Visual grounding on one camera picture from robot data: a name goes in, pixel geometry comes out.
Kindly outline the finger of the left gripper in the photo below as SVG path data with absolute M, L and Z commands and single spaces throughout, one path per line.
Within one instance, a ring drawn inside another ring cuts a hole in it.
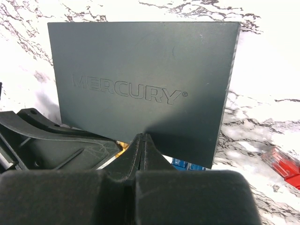
M 116 141 L 62 127 L 35 108 L 0 113 L 0 171 L 98 169 L 121 151 Z

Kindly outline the black network switch box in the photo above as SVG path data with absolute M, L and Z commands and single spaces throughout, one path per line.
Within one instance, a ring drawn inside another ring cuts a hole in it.
M 50 22 L 64 124 L 211 168 L 238 22 Z

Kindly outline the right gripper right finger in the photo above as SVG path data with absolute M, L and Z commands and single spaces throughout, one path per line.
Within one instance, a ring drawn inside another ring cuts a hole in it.
M 137 134 L 132 174 L 136 225 L 259 225 L 249 183 L 230 170 L 178 171 Z

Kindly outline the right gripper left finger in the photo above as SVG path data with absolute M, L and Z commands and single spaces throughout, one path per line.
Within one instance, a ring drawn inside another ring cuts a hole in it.
M 137 225 L 135 173 L 143 135 L 102 170 L 6 172 L 0 177 L 3 225 Z

